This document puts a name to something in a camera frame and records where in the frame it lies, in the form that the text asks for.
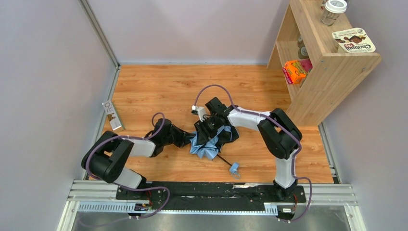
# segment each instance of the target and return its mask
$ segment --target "small jar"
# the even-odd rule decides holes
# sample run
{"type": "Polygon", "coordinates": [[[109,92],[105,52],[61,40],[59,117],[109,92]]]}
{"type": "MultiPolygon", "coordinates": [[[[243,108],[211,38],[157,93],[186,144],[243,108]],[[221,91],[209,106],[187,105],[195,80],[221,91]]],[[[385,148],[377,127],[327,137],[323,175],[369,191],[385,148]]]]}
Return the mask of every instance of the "small jar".
{"type": "Polygon", "coordinates": [[[305,45],[305,43],[303,42],[303,38],[301,35],[299,35],[299,38],[297,39],[297,47],[301,48],[305,45]]]}
{"type": "Polygon", "coordinates": [[[297,56],[299,57],[299,59],[308,59],[309,55],[307,54],[307,50],[305,45],[303,45],[302,47],[299,48],[299,52],[297,53],[297,56]]]}
{"type": "Polygon", "coordinates": [[[336,19],[346,11],[347,2],[344,0],[328,0],[324,4],[324,11],[321,17],[321,23],[326,26],[334,24],[336,19]]]}

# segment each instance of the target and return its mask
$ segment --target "gray wall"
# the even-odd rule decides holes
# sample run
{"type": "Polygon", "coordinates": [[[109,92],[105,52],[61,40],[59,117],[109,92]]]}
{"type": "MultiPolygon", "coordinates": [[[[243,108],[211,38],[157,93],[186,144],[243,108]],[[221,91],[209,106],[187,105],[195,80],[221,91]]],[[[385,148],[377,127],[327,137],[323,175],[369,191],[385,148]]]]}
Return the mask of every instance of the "gray wall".
{"type": "Polygon", "coordinates": [[[122,63],[267,63],[287,0],[89,0],[122,63]]]}
{"type": "Polygon", "coordinates": [[[350,1],[352,25],[366,30],[383,61],[325,120],[369,231],[408,226],[407,7],[405,0],[350,1]]]}
{"type": "Polygon", "coordinates": [[[56,230],[114,67],[77,0],[0,3],[0,230],[56,230]]]}

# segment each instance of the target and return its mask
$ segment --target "small box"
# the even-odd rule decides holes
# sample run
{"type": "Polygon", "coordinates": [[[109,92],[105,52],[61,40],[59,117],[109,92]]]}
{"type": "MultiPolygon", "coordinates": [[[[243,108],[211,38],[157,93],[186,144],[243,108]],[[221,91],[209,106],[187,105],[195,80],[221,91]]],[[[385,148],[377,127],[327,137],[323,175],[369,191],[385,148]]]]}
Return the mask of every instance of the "small box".
{"type": "Polygon", "coordinates": [[[289,84],[299,84],[307,75],[307,72],[298,60],[287,61],[282,70],[289,84]]]}
{"type": "Polygon", "coordinates": [[[123,127],[122,122],[120,121],[119,116],[117,115],[113,103],[110,100],[108,100],[102,103],[102,105],[103,108],[105,109],[106,117],[108,118],[109,123],[111,124],[112,131],[120,132],[125,130],[125,127],[123,127]]]}

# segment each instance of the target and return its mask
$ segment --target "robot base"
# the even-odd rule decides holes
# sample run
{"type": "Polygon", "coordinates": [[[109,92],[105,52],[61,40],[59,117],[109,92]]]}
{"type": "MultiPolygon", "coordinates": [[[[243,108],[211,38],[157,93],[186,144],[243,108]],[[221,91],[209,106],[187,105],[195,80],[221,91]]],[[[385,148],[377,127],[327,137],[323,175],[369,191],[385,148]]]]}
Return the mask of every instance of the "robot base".
{"type": "MultiPolygon", "coordinates": [[[[292,194],[282,198],[276,194],[274,185],[245,185],[244,183],[217,182],[167,182],[153,181],[143,183],[139,188],[165,186],[171,191],[165,207],[169,210],[214,210],[214,211],[264,211],[264,203],[305,203],[305,191],[295,186],[292,194]]],[[[153,209],[162,205],[167,192],[151,191],[153,209]]],[[[147,200],[147,195],[120,189],[116,193],[118,200],[147,200]]]]}

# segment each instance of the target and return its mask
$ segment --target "snack box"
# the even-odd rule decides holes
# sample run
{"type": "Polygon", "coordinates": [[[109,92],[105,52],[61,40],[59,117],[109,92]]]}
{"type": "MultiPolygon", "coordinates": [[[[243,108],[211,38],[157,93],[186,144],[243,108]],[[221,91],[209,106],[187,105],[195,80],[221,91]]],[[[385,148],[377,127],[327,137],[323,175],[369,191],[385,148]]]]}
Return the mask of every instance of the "snack box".
{"type": "Polygon", "coordinates": [[[282,70],[289,84],[299,84],[307,76],[307,71],[299,60],[287,61],[282,70]]]}

